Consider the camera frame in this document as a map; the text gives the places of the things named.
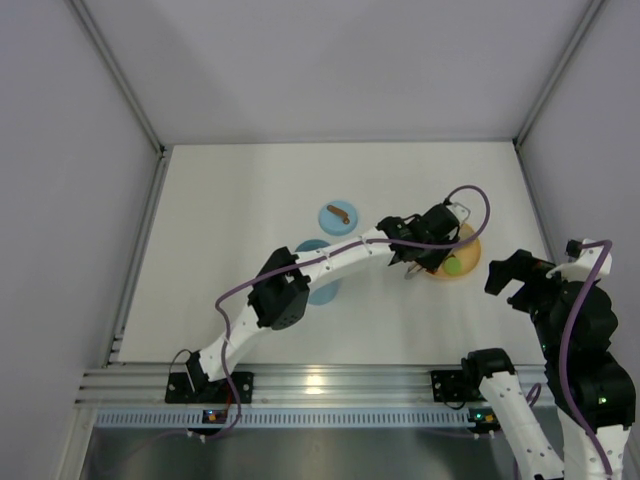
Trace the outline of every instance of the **white wall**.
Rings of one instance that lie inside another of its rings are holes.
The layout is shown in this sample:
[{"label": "white wall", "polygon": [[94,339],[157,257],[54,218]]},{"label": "white wall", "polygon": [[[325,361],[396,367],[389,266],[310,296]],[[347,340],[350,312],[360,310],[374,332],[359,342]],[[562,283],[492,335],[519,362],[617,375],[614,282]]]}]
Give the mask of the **white wall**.
[{"label": "white wall", "polygon": [[587,0],[87,0],[167,144],[511,139]]},{"label": "white wall", "polygon": [[49,478],[154,154],[62,0],[0,15],[0,469]]},{"label": "white wall", "polygon": [[523,156],[557,255],[568,238],[613,240],[613,352],[640,389],[639,26],[640,2],[609,2]]}]

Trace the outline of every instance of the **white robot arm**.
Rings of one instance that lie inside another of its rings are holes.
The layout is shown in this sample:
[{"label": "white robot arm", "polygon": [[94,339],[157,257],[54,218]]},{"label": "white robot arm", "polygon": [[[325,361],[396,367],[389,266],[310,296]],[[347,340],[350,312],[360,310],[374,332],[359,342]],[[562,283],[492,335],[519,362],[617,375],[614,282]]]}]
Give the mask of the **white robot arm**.
[{"label": "white robot arm", "polygon": [[[416,261],[424,268],[437,270],[451,248],[434,252],[416,249],[410,251],[408,248],[392,246],[389,238],[396,237],[407,241],[420,239],[423,242],[442,243],[443,246],[453,245],[459,240],[457,232],[469,218],[469,215],[469,209],[459,203],[439,204],[425,215],[414,216],[409,223],[405,223],[405,220],[398,217],[387,217],[377,227],[335,245],[311,252],[298,252],[295,255],[289,254],[288,251],[287,253],[282,252],[283,257],[286,257],[287,260],[292,259],[295,265],[299,266],[296,269],[296,277],[288,277],[287,281],[306,283],[307,292],[304,302],[292,302],[291,299],[286,299],[286,301],[293,303],[294,307],[297,307],[297,312],[278,311],[277,314],[281,318],[263,319],[261,322],[257,311],[260,311],[263,317],[266,316],[265,312],[262,310],[262,306],[257,305],[259,303],[257,295],[252,298],[252,294],[250,294],[249,303],[243,307],[240,315],[232,322],[226,354],[229,371],[235,368],[242,357],[262,337],[273,331],[290,327],[300,320],[304,314],[308,295],[328,283],[365,269],[384,268],[398,261]],[[285,262],[279,261],[275,266],[269,265],[267,262],[260,273],[273,270],[273,267],[282,267],[283,263]],[[271,294],[266,296],[268,298],[265,303],[273,303],[273,296]],[[200,351],[200,367],[210,382],[225,377],[220,351],[222,344],[226,341],[226,336],[221,335],[214,343]]]},{"label": "white robot arm", "polygon": [[[611,310],[609,296],[594,284],[611,269],[608,247],[608,241],[572,240],[567,245],[567,254],[574,261],[566,264],[555,266],[518,250],[507,260],[493,261],[489,266],[485,286],[489,294],[499,294],[511,280],[524,282],[508,303],[530,315],[546,359],[547,383],[558,407],[564,436],[564,476],[557,478],[621,479],[624,446],[635,421],[633,381],[607,351],[618,320]],[[482,360],[491,365],[487,358]],[[494,378],[486,372],[478,374],[482,370],[473,362],[465,366],[463,361],[463,369],[470,372],[472,381],[496,411],[518,464],[528,471],[527,475],[533,475],[523,478],[539,478],[536,471],[541,478],[555,478],[545,476],[537,466],[532,467],[530,461],[536,448],[527,446],[529,455],[524,455],[522,448],[527,444],[515,438],[513,419],[521,418],[515,412],[524,408],[505,404],[511,398],[503,388],[508,368],[502,365],[493,369],[500,372]],[[567,379],[565,386],[563,376]],[[536,439],[538,449],[543,448],[537,435],[527,438]],[[557,470],[555,457],[546,453],[542,457],[543,453],[543,450],[539,453],[542,463]]]},{"label": "white robot arm", "polygon": [[564,463],[529,407],[506,352],[499,348],[472,352],[462,360],[462,369],[467,382],[498,417],[522,478],[563,478]]}]

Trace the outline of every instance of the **purple cable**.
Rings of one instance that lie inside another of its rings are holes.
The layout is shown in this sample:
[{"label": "purple cable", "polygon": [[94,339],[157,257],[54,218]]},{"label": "purple cable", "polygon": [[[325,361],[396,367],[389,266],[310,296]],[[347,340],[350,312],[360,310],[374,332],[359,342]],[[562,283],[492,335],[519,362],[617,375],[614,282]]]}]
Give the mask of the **purple cable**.
[{"label": "purple cable", "polygon": [[584,244],[580,247],[583,250],[587,248],[602,247],[602,252],[600,252],[600,255],[598,256],[596,263],[593,265],[593,268],[591,269],[591,272],[589,272],[587,279],[582,284],[582,288],[580,288],[580,292],[576,297],[576,301],[571,307],[571,311],[569,312],[569,316],[567,317],[567,323],[565,324],[564,331],[562,332],[562,341],[560,343],[560,385],[562,387],[562,394],[564,395],[567,405],[569,406],[569,410],[571,410],[571,413],[573,414],[573,417],[575,418],[576,422],[578,422],[578,425],[580,425],[584,429],[584,431],[587,433],[587,436],[589,437],[589,439],[593,443],[594,448],[598,452],[598,455],[600,456],[600,460],[602,461],[602,466],[604,467],[604,471],[607,477],[611,477],[611,475],[613,475],[613,469],[611,468],[611,463],[609,462],[609,459],[607,458],[607,454],[605,453],[604,448],[602,448],[602,445],[600,444],[598,437],[596,436],[595,432],[591,429],[591,426],[589,425],[587,420],[584,418],[584,416],[580,412],[580,409],[576,405],[576,402],[573,399],[573,396],[571,395],[571,388],[569,387],[569,374],[567,372],[567,363],[569,359],[569,342],[571,340],[571,333],[573,332],[573,327],[580,313],[580,309],[582,308],[582,305],[584,304],[584,301],[587,298],[587,295],[589,294],[591,287],[595,283],[596,277],[598,276],[598,273],[600,272],[600,269],[602,268],[602,265],[604,264],[607,258],[607,255],[611,251],[612,246],[613,244],[611,240],[602,240],[599,242]]},{"label": "purple cable", "polygon": [[540,394],[542,393],[542,385],[540,383],[534,383],[533,386],[531,387],[531,390],[529,390],[529,393],[527,393],[527,403],[529,404],[530,407],[535,406],[536,403],[538,403],[538,400],[540,400]]},{"label": "purple cable", "polygon": [[[413,247],[413,248],[422,248],[425,250],[446,250],[446,249],[450,249],[450,248],[460,248],[463,247],[471,242],[473,242],[476,238],[478,238],[482,232],[484,231],[484,229],[487,227],[487,224],[489,223],[489,217],[491,215],[491,204],[489,203],[489,197],[487,196],[487,194],[484,192],[484,190],[482,190],[480,187],[476,186],[476,185],[462,185],[456,189],[454,189],[451,193],[449,193],[449,195],[447,195],[445,201],[448,201],[453,195],[455,195],[456,193],[458,193],[461,190],[474,190],[476,192],[478,192],[480,194],[480,196],[482,197],[482,200],[484,201],[484,205],[485,205],[485,217],[484,220],[482,222],[482,225],[480,225],[480,228],[478,228],[478,230],[472,234],[469,238],[465,239],[465,240],[461,240],[460,242],[457,243],[450,243],[450,244],[445,244],[445,245],[429,245],[426,243],[416,243],[416,242],[408,242],[405,240],[392,240],[392,239],[387,239],[387,238],[372,238],[370,240],[367,240],[367,243],[391,243],[391,244],[395,244],[395,245],[402,245],[405,247]],[[352,243],[349,243],[343,247],[340,247],[337,250],[334,250],[333,252],[331,252],[329,254],[329,257],[335,257],[336,255],[340,255],[341,253],[346,252],[347,250],[350,250],[354,247],[360,246],[362,245],[361,241],[355,241]],[[229,319],[229,315],[227,315],[227,312],[221,307],[221,303],[223,301],[225,301],[227,298],[231,297],[232,295],[235,295],[236,293],[244,290],[245,288],[248,288],[252,285],[255,285],[256,283],[262,282],[264,280],[267,280],[271,277],[274,277],[276,275],[281,275],[283,273],[287,273],[290,272],[292,270],[297,270],[299,268],[304,268],[304,267],[309,267],[311,265],[315,265],[317,263],[320,263],[322,261],[325,260],[326,257],[322,256],[322,257],[318,257],[318,258],[314,258],[312,260],[307,260],[306,262],[302,262],[302,263],[296,263],[294,265],[287,265],[286,267],[281,267],[281,268],[277,268],[275,270],[272,270],[270,272],[267,273],[263,273],[262,275],[258,275],[257,277],[248,280],[240,285],[238,285],[237,287],[232,288],[231,290],[229,290],[228,292],[223,293],[217,300],[215,303],[215,309],[220,313],[220,315],[222,315],[222,318],[224,319],[224,324],[225,324],[225,338],[227,339],[226,342],[224,342],[222,344],[222,349],[220,351],[220,361],[222,364],[222,371],[224,372],[225,378],[227,380],[227,383],[229,384],[229,388],[231,389],[231,393],[233,394],[233,399],[236,402],[236,404],[238,405],[238,414],[236,415],[236,418],[233,420],[233,422],[228,426],[223,428],[222,430],[220,430],[218,433],[216,433],[213,437],[210,438],[210,440],[213,440],[215,438],[219,438],[221,436],[226,435],[227,433],[229,433],[236,425],[237,423],[240,421],[240,417],[242,416],[242,403],[240,401],[240,394],[238,392],[238,389],[235,385],[235,383],[233,382],[233,379],[231,378],[231,373],[229,372],[229,367],[227,365],[227,345],[229,344],[229,340],[231,338],[231,320]]]}]

